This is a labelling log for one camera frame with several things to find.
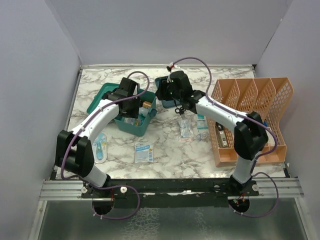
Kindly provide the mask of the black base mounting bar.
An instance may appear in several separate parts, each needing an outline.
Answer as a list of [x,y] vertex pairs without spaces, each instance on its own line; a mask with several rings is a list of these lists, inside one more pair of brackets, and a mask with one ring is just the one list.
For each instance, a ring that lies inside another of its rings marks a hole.
[[230,178],[112,179],[111,189],[92,186],[81,197],[119,209],[228,207],[228,199],[256,197],[256,181],[238,186]]

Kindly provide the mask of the dark teal divided tray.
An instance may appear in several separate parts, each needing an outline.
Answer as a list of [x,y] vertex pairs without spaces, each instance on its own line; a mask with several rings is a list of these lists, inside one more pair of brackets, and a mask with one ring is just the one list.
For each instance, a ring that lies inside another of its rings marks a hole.
[[[156,89],[158,90],[159,89],[159,86],[160,86],[160,82],[162,80],[166,80],[168,78],[168,76],[162,76],[162,77],[157,77],[154,82],[155,82],[155,86],[156,86]],[[165,108],[165,109],[168,109],[168,108],[173,108],[175,107],[175,102],[173,100],[161,100],[161,104],[162,106]]]

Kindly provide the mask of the teal medicine box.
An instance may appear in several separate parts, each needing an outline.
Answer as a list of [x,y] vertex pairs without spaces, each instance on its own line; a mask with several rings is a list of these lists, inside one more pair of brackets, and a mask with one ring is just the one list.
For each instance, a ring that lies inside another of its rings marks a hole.
[[[112,92],[119,84],[116,83],[105,83],[102,85],[101,89],[98,91],[98,94],[93,98],[93,101],[87,108],[86,112],[91,114],[95,108],[98,106],[98,103],[102,99],[103,95],[107,92]],[[146,91],[140,97],[140,109],[145,108],[148,110],[148,113],[145,110],[142,110],[138,118],[129,118],[123,116],[117,116],[114,118],[115,124],[118,129],[122,132],[126,132],[138,137],[142,137],[148,128],[148,125],[152,118],[157,114],[156,110],[156,95],[151,91]]]

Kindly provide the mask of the brown bottle orange cap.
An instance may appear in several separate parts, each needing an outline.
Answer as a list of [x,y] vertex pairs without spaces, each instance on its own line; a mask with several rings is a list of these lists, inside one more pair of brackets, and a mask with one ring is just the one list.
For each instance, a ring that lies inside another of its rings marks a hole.
[[150,109],[150,108],[152,108],[152,103],[149,102],[149,101],[143,101],[142,102],[142,107],[146,108],[146,109]]

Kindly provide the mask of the blue gauze dressing pack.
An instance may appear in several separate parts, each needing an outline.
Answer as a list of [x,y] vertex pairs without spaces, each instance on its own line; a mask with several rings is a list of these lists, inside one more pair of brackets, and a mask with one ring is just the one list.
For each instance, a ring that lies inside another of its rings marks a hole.
[[154,145],[151,143],[139,143],[134,147],[135,163],[153,163],[154,162]]

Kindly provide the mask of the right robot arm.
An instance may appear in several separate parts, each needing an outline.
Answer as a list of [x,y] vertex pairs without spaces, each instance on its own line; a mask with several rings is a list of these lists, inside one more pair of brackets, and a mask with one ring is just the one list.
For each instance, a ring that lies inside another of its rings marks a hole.
[[178,101],[184,110],[212,119],[231,131],[238,158],[229,189],[236,196],[246,192],[254,161],[269,140],[261,116],[254,111],[250,114],[237,111],[214,100],[207,92],[193,89],[182,70],[161,77],[155,95],[161,101]]

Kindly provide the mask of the thermometer blister pack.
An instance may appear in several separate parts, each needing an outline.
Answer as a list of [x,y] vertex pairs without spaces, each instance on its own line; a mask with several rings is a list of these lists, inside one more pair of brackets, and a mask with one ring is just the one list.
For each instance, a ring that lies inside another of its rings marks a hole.
[[100,133],[92,144],[94,162],[96,164],[104,163],[108,158],[108,143],[104,133]]

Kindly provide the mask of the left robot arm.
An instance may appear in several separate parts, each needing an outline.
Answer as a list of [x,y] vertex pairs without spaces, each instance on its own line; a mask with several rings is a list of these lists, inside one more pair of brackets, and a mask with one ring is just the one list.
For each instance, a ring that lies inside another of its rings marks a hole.
[[71,131],[62,130],[57,136],[55,165],[93,185],[97,196],[106,197],[111,190],[110,176],[95,166],[93,141],[105,126],[117,116],[137,117],[139,114],[139,84],[127,77],[118,87],[103,94],[95,109]]

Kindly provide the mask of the white plastic bottle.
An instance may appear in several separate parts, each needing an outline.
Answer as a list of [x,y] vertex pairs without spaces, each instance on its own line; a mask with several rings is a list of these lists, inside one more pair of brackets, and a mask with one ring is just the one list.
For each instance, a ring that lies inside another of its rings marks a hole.
[[145,108],[145,107],[139,108],[138,114],[140,116],[146,117],[148,115],[148,113],[149,113],[149,110],[147,108]]

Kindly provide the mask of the blue cotton swab bag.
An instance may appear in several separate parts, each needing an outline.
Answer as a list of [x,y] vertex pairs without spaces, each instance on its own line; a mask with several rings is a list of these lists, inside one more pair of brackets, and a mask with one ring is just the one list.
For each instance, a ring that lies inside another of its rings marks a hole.
[[143,117],[142,118],[123,117],[122,121],[132,126],[139,127],[143,124],[144,118]]

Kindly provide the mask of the black handled scissors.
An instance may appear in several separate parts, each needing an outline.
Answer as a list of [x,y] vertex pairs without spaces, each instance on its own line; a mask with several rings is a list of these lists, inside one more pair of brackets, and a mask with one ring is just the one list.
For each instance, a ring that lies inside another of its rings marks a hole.
[[183,107],[176,107],[174,111],[176,114],[179,114],[183,120],[186,119],[186,116],[185,116],[186,110]]

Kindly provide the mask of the small teal white sachet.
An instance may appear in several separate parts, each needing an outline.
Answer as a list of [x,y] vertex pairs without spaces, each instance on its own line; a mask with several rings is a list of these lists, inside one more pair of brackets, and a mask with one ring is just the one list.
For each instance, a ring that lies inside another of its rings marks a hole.
[[208,123],[207,123],[206,117],[202,114],[197,114],[196,125],[198,130],[208,129]]

